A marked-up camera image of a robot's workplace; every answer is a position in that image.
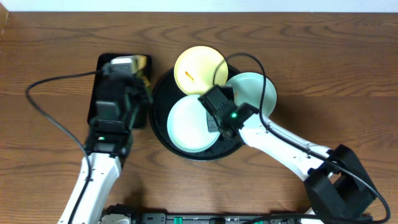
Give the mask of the light green plate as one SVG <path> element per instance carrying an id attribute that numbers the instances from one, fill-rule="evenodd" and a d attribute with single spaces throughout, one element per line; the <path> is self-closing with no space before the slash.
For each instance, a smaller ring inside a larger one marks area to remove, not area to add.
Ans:
<path id="1" fill-rule="evenodd" d="M 199 95 L 179 99 L 167 118 L 167 132 L 171 142 L 189 153 L 202 152 L 218 140 L 219 131 L 209 132 L 207 111 L 199 102 Z"/>
<path id="2" fill-rule="evenodd" d="M 259 109 L 264 77 L 254 72 L 244 72 L 230 78 L 226 85 L 234 92 L 234 102 L 237 106 L 248 103 Z M 266 92 L 262 104 L 262 113 L 270 116 L 277 103 L 277 92 L 273 83 L 266 80 Z"/>

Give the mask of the green and yellow sponge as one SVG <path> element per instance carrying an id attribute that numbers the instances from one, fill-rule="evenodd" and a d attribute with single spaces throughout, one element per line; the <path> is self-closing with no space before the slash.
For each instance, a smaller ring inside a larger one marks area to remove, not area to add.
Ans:
<path id="1" fill-rule="evenodd" d="M 137 63 L 138 77 L 144 81 L 146 87 L 150 87 L 150 81 L 146 75 L 145 69 L 147 68 L 149 57 L 146 55 L 134 55 Z"/>

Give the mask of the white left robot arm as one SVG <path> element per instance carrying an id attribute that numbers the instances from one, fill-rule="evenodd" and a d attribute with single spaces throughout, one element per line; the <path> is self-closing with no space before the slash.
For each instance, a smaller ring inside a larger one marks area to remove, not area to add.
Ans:
<path id="1" fill-rule="evenodd" d="M 98 223 L 108 194 L 132 148 L 131 131 L 146 125 L 149 81 L 137 75 L 103 75 L 91 102 L 89 135 L 78 180 L 60 223 Z"/>

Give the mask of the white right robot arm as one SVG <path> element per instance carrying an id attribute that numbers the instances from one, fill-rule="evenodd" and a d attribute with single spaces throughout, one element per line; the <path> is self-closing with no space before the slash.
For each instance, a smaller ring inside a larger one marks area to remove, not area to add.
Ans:
<path id="1" fill-rule="evenodd" d="M 267 215 L 263 220 L 300 223 L 372 223 L 365 210 L 380 194 L 356 154 L 345 145 L 330 149 L 308 142 L 278 126 L 247 103 L 236 106 L 202 102 L 227 137 L 235 137 L 290 169 L 303 182 L 310 210 L 302 214 Z"/>

